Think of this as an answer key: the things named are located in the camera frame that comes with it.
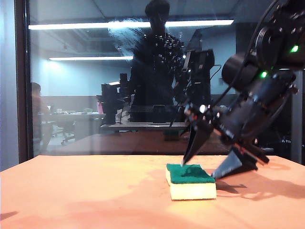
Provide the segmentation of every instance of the sponge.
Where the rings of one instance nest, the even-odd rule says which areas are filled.
[[[172,200],[216,199],[216,184],[200,165],[166,165]]]

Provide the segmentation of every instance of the green led light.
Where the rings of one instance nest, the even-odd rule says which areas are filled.
[[[262,73],[261,73],[261,78],[266,78],[266,77],[267,77],[267,75],[268,75],[268,73],[267,73],[267,72],[262,72]]]
[[[297,52],[299,50],[299,46],[295,45],[290,52]]]

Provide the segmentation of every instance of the ceiling light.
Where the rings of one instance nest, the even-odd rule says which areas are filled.
[[[118,82],[118,81],[109,83],[110,86],[119,85],[119,84],[120,84],[120,82]]]
[[[168,21],[166,27],[231,25],[234,20],[207,21]],[[75,24],[46,24],[29,25],[30,30],[71,30],[71,29],[121,29],[121,28],[149,28],[149,22],[143,21],[114,21],[106,23],[75,23]]]
[[[290,68],[281,68],[279,70],[290,70]]]
[[[133,56],[99,56],[99,57],[51,57],[51,61],[120,61],[132,60]]]

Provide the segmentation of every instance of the desk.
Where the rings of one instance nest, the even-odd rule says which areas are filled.
[[[80,140],[84,137],[98,133],[100,122],[95,122],[96,119],[103,119],[105,114],[99,114],[93,112],[90,114],[52,114],[44,115],[41,114],[42,121],[53,121],[53,122],[76,122],[75,123],[75,140]]]
[[[129,131],[129,130],[184,130],[188,126],[188,123],[173,123],[170,127],[170,123],[148,123],[148,122],[128,122],[124,124],[116,123],[114,125],[102,125],[101,130],[113,130],[113,131]]]
[[[105,154],[153,154],[183,155],[188,144],[187,135],[179,141],[165,141],[163,132],[121,132],[110,135],[92,135],[60,147],[51,155],[105,155]],[[227,154],[229,148],[221,144],[219,137],[212,134],[199,154]]]
[[[224,156],[197,156],[208,172]],[[38,156],[0,173],[1,229],[304,228],[305,167],[277,156],[217,181],[217,200],[171,201],[181,156]]]

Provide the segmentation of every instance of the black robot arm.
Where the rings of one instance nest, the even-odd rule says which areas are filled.
[[[204,105],[186,107],[185,114],[197,133],[190,138],[183,165],[197,154],[211,128],[224,144],[232,146],[227,159],[212,173],[214,178],[257,169],[256,162],[268,163],[264,151],[253,143],[279,115],[288,97],[298,91],[293,71],[304,68],[304,29],[305,1],[289,0],[277,7],[246,55],[229,58],[222,77],[240,94],[225,113]]]

